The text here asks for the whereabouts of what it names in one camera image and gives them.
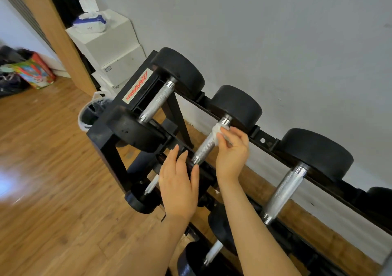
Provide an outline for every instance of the black metal rack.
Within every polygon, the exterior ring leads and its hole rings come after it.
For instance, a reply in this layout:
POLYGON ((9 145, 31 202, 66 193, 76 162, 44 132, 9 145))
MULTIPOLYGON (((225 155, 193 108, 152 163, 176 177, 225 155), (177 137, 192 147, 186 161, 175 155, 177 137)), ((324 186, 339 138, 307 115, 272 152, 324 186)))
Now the black metal rack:
MULTIPOLYGON (((153 73, 153 75, 144 83, 140 91, 135 95, 134 99, 131 100, 129 104, 126 104, 122 100, 130 88, 145 71, 145 69, 153 68, 151 61, 156 54, 157 51, 153 51, 147 57, 144 63, 130 78, 120 93, 115 97, 112 104, 105 110, 101 117, 87 132, 87 135, 91 139, 95 149, 98 151, 102 160, 105 162, 106 166, 109 168, 113 177, 124 192, 127 192, 130 189, 130 186, 136 182, 149 182, 147 175, 151 170, 155 169, 156 172, 159 172, 159 166, 165 159, 164 150, 166 148, 172 149, 176 144, 178 144, 181 150, 189 150, 189 158, 191 158, 194 154, 194 151, 192 150, 193 145, 174 93, 162 106, 162 109, 166 115, 164 122, 159 124, 153 120, 153 124, 156 126, 156 128, 158 128, 166 136, 166 142, 160 145, 160 147, 154 153, 141 152, 129 167, 128 171, 126 170, 116 149, 116 143, 120 139, 114 135, 106 125, 106 121, 108 120, 112 109, 117 105, 124 106, 131 110, 135 116, 140 115, 148 103, 157 94, 159 89, 163 86, 165 80, 159 77, 158 74, 153 73)), ((194 100, 190 100, 185 96, 183 97, 199 109, 206 112, 208 115, 211 115, 217 120, 219 119, 216 115, 212 114, 207 109, 210 99, 206 97, 203 92, 200 92, 200 94, 194 100)), ((255 125, 250 133, 248 133, 248 136, 252 144, 262 149, 275 159, 279 160, 281 163, 287 165, 288 167, 295 165, 294 160, 292 160, 290 156, 282 155, 281 153, 275 151, 275 147, 280 140, 262 131, 259 126, 255 125)), ((315 170, 309 171, 306 179, 381 229, 385 230, 387 233, 392 234, 392 220, 377 214, 373 214, 367 209, 368 197, 365 191, 354 188, 344 181, 332 183, 315 170)), ((216 184, 217 180, 215 169, 207 162, 203 162, 200 165, 200 207, 206 206, 209 209, 213 207, 215 200, 207 193, 207 189, 210 186, 215 187, 216 184)), ((250 200, 256 211, 260 213, 260 211, 262 211, 262 206, 256 203, 254 200, 250 200)), ((341 269, 336 267, 328 259, 323 257, 323 255, 314 250, 304 239, 295 234, 279 220, 276 220, 274 223, 272 223, 269 228, 282 248, 287 253, 292 253, 294 256, 296 256, 296 258, 301 260, 312 273, 311 275, 346 275, 341 269)), ((207 240, 201 234, 198 234, 198 238, 201 240, 207 240)))

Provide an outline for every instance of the wooden post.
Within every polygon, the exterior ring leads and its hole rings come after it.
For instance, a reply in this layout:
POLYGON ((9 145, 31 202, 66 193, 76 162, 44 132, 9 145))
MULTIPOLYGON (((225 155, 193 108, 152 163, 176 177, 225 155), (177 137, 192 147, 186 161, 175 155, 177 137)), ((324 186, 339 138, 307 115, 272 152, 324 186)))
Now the wooden post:
POLYGON ((76 87, 92 95, 96 89, 52 0, 24 0, 76 87))

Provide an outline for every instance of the white sticker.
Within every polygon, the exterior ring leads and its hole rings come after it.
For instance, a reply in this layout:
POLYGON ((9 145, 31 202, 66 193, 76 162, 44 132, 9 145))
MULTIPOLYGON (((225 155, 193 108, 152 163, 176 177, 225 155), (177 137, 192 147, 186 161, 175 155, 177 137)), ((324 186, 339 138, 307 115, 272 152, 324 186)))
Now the white sticker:
POLYGON ((151 75, 154 73, 153 70, 150 70, 147 68, 143 74, 139 77, 139 79, 135 82, 135 84, 130 88, 130 90, 127 92, 125 97, 123 98, 123 101, 127 104, 135 97, 135 95, 139 92, 141 87, 145 84, 145 82, 148 80, 148 78, 151 77, 151 75))

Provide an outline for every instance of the person's left hand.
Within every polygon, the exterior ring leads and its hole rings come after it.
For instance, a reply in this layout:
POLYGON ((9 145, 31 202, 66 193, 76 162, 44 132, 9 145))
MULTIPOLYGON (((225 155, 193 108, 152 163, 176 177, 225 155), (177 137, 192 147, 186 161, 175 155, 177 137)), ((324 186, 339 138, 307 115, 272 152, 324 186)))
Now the person's left hand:
POLYGON ((195 165, 187 173, 185 160, 188 150, 180 155, 176 162, 179 147, 170 150, 159 173, 159 187, 166 217, 182 217, 188 224, 194 215, 199 197, 199 166, 195 165))

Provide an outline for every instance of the floor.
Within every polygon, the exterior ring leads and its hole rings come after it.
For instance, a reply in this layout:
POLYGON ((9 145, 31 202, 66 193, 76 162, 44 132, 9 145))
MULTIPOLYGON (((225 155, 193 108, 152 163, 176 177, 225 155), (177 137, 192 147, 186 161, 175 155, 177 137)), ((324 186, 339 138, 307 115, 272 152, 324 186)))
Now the floor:
MULTIPOLYGON (((79 130, 77 115, 88 100, 66 78, 0 99, 0 275, 113 275, 148 230, 159 225, 163 210, 150 215, 132 210, 79 130)), ((198 147, 205 136, 191 126, 188 130, 198 147)), ((126 165, 138 153, 130 146, 119 151, 126 165)), ((214 164, 216 155, 213 150, 207 160, 214 164)), ((273 192, 248 168, 241 184, 261 204, 273 192)), ((214 241, 207 216, 208 210, 198 209, 192 222, 214 241)), ((377 274, 378 264, 293 201, 280 218, 350 275, 377 274)), ((184 237, 174 254, 174 272, 188 242, 184 237)))

